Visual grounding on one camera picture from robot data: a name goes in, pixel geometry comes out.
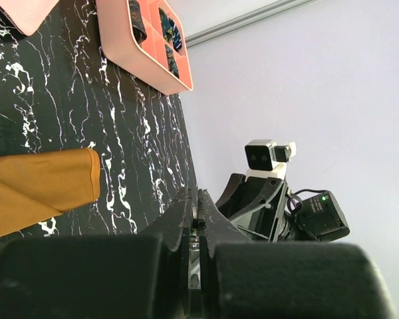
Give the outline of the orange cloth napkin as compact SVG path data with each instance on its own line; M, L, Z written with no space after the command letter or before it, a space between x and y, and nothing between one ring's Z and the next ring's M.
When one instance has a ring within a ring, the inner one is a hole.
M0 237L100 197L100 159L91 148L0 157Z

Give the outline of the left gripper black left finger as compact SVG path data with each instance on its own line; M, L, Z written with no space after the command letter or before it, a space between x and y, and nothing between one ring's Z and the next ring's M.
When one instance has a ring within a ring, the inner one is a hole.
M190 312L192 192L183 187L142 235L156 240L152 259L153 318L186 318Z

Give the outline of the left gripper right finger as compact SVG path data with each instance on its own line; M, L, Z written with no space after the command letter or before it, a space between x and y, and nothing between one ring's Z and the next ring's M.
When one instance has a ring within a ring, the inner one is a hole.
M223 318L232 299L227 285L233 281L226 250L251 240L220 213L205 189L198 193L198 230L202 317Z

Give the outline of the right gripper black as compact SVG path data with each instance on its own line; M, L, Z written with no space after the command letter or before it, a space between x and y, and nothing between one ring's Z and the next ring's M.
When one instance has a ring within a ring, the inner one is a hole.
M278 179L231 174L216 207L223 216L232 216L241 208L243 190L250 201L258 200L259 209L250 214L245 235L254 241L330 242L350 234L346 217L329 190L302 189L292 192Z

